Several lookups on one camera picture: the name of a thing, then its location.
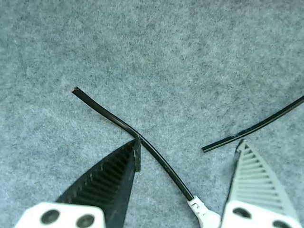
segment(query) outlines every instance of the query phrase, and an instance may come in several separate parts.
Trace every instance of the gray carpet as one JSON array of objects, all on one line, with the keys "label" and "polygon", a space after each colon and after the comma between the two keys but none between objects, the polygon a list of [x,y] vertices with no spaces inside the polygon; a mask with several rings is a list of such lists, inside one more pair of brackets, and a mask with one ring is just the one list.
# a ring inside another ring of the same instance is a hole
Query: gray carpet
[{"label": "gray carpet", "polygon": [[[0,1],[0,227],[55,200],[132,138],[79,86],[144,135],[194,195],[222,213],[238,142],[200,148],[304,91],[303,1]],[[304,223],[304,105],[246,137]],[[142,149],[126,228],[198,228]]]}]

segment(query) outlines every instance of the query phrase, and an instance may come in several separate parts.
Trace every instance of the black cable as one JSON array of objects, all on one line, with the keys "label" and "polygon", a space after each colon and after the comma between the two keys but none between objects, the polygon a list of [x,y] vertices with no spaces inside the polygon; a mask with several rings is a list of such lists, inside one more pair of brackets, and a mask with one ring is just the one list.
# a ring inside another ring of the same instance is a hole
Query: black cable
[{"label": "black cable", "polygon": [[259,122],[258,124],[255,124],[252,127],[249,127],[247,129],[237,133],[236,135],[229,136],[225,139],[214,142],[214,143],[212,143],[208,146],[204,146],[201,149],[203,150],[204,153],[207,153],[207,152],[212,151],[212,150],[214,150],[218,147],[221,147],[221,146],[226,145],[230,142],[233,142],[237,139],[240,139],[240,138],[242,138],[246,135],[249,135],[249,134],[261,129],[262,127],[265,127],[266,125],[272,123],[273,121],[275,121],[276,119],[285,115],[286,113],[290,112],[291,110],[293,110],[294,108],[296,108],[297,106],[302,104],[303,102],[304,102],[304,96],[300,97],[299,99],[297,99],[296,101],[294,101],[290,105],[288,105],[287,107],[283,108],[282,110],[278,111],[276,114],[273,114],[272,116],[268,117],[267,119]]},{"label": "black cable", "polygon": [[117,124],[121,128],[123,128],[126,132],[128,132],[133,137],[140,137],[142,145],[152,154],[152,156],[159,162],[159,164],[165,169],[165,171],[169,174],[172,180],[175,182],[177,187],[181,190],[184,196],[188,201],[193,199],[193,195],[186,187],[186,185],[181,181],[179,176],[173,170],[173,168],[168,164],[168,162],[162,157],[162,155],[143,137],[141,136],[135,129],[133,129],[130,125],[110,113],[108,110],[100,106],[97,102],[95,102],[92,98],[90,98],[87,94],[85,94],[81,89],[75,87],[72,91],[80,100],[85,102],[88,106],[93,108],[99,114],[103,115],[108,120]]}]

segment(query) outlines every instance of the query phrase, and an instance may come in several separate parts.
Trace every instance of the white connector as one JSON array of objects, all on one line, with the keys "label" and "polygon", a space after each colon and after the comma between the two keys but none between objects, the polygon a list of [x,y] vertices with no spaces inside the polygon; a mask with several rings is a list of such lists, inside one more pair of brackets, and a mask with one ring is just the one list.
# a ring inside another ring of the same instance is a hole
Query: white connector
[{"label": "white connector", "polygon": [[200,228],[219,228],[220,215],[209,210],[197,196],[188,201],[188,205],[199,219]]}]

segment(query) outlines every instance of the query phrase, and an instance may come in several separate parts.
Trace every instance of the white plastic mount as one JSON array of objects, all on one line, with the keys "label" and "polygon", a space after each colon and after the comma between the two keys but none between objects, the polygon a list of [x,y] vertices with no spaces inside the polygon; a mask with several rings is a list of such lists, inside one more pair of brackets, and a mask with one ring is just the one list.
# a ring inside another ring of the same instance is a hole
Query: white plastic mount
[{"label": "white plastic mount", "polygon": [[201,228],[218,228],[220,225],[220,215],[209,210],[205,204],[197,197],[188,201],[188,205],[199,219]]},{"label": "white plastic mount", "polygon": [[43,202],[27,209],[15,228],[105,228],[98,207]]}]

